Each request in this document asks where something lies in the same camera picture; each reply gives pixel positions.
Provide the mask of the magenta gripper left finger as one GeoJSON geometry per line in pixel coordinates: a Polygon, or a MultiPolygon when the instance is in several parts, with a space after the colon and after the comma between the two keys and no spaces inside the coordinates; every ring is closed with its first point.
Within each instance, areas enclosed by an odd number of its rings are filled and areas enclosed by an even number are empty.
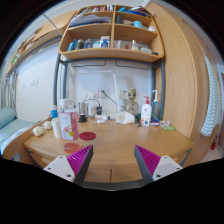
{"type": "Polygon", "coordinates": [[[59,155],[44,170],[81,186],[92,156],[93,146],[89,145],[69,156],[59,155]]]}

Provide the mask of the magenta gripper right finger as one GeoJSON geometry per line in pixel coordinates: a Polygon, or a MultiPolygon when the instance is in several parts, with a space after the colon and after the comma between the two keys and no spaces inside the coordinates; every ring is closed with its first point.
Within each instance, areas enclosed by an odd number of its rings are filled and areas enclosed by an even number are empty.
{"type": "Polygon", "coordinates": [[[160,157],[138,145],[134,147],[134,155],[145,184],[160,180],[182,169],[168,155],[160,157]]]}

